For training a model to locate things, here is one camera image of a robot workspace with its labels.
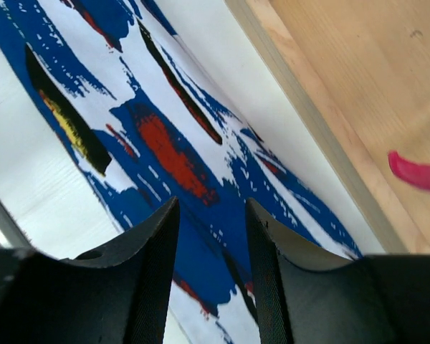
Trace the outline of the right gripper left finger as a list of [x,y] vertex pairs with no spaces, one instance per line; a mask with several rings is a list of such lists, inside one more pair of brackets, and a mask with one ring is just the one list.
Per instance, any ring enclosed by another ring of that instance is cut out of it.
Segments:
[[180,209],[75,259],[0,248],[0,343],[162,343]]

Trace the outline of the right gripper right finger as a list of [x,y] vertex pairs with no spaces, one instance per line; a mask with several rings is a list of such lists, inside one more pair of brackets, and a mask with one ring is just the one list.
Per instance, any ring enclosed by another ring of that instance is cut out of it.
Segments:
[[246,230],[263,343],[430,343],[430,254],[346,259],[254,199]]

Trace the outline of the blue white patterned trousers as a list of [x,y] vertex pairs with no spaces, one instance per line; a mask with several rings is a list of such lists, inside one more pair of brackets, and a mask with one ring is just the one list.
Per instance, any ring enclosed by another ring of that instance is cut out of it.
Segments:
[[259,342],[248,199],[313,244],[361,256],[155,2],[0,1],[0,53],[19,82],[0,92],[0,197],[25,237],[72,256],[178,198],[169,306],[190,343]]

